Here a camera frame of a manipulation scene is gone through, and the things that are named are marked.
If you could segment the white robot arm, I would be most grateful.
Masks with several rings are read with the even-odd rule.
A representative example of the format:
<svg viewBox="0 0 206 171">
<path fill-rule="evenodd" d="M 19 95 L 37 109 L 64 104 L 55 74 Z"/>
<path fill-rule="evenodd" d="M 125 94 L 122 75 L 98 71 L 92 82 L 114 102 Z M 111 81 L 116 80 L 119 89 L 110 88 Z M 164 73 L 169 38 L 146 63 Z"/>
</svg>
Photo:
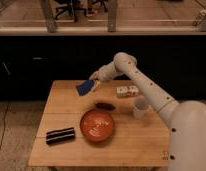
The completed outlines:
<svg viewBox="0 0 206 171">
<path fill-rule="evenodd" d="M 126 75 L 169 129 L 168 171 L 206 171 L 206 104 L 179 103 L 137 68 L 135 57 L 117 53 L 90 78 L 101 83 Z"/>
</svg>

